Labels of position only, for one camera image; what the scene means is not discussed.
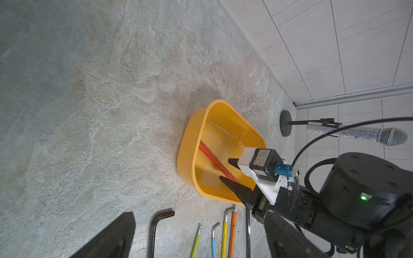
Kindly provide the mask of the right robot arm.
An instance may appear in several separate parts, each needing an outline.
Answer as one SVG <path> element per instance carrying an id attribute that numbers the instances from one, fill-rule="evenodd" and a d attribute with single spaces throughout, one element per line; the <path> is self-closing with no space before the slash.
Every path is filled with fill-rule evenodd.
<path id="1" fill-rule="evenodd" d="M 300 181 L 293 164 L 270 148 L 247 147 L 229 164 L 254 189 L 221 176 L 263 224 L 274 258 L 409 255 L 413 173 L 370 154 L 349 152 L 316 163 Z"/>

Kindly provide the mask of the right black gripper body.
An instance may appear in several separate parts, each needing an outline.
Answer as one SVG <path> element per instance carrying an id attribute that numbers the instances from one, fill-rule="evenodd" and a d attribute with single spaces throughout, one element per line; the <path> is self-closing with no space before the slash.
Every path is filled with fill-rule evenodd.
<path id="1" fill-rule="evenodd" d="M 295 205 L 290 191 L 280 188 L 276 202 L 272 205 L 262 191 L 256 186 L 246 189 L 246 206 L 252 217 L 263 224 L 267 232 L 275 231 L 277 224 L 283 220 L 291 222 L 310 232 L 323 231 L 323 205 L 317 195 L 300 186 Z"/>

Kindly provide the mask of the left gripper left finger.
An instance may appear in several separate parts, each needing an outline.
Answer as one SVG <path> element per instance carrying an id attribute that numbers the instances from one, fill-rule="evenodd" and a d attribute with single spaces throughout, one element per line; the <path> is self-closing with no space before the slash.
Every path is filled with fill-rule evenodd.
<path id="1" fill-rule="evenodd" d="M 72 257 L 127 258 L 131 250 L 135 229 L 136 221 L 133 212 L 124 212 Z"/>

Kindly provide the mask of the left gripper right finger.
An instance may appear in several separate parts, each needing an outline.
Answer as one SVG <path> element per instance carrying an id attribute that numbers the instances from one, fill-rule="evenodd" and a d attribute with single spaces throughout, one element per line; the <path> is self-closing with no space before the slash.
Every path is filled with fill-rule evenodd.
<path id="1" fill-rule="evenodd" d="M 277 213 L 267 213 L 264 228 L 272 258 L 328 258 Z"/>

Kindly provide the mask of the orange hex key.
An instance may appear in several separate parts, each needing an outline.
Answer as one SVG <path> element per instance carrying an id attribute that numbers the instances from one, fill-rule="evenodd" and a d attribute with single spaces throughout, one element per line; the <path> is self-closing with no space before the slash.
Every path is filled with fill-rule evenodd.
<path id="1" fill-rule="evenodd" d="M 228 258 L 234 258 L 234 246 L 236 241 L 236 227 L 237 227 L 237 206 L 233 206 L 232 218 L 231 218 L 231 231 L 230 231 L 230 243 L 229 243 L 229 255 Z"/>

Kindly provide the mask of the red hex key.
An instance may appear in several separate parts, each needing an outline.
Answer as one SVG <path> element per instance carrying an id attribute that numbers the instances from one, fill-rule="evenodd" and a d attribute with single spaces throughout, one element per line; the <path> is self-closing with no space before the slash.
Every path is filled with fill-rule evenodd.
<path id="1" fill-rule="evenodd" d="M 201 141 L 199 144 L 199 150 L 230 180 L 238 182 L 237 179 L 229 172 L 229 170 L 215 157 L 209 148 Z"/>

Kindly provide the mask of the yellow hex key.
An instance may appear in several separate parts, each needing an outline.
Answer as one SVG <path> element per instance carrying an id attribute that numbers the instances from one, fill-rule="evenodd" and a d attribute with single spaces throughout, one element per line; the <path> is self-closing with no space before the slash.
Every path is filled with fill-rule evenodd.
<path id="1" fill-rule="evenodd" d="M 225 258 L 227 252 L 227 238 L 228 238 L 228 220 L 229 214 L 234 212 L 235 206 L 229 207 L 224 212 L 224 221 L 223 221 L 223 232 L 222 232 L 222 250 L 221 258 Z"/>

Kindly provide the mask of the long black hex key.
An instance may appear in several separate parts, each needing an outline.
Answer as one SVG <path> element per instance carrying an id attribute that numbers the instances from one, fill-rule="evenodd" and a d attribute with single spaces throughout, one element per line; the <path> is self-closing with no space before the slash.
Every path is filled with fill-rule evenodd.
<path id="1" fill-rule="evenodd" d="M 248 208 L 245 209 L 245 225 L 246 225 L 246 257 L 251 258 L 251 214 Z"/>

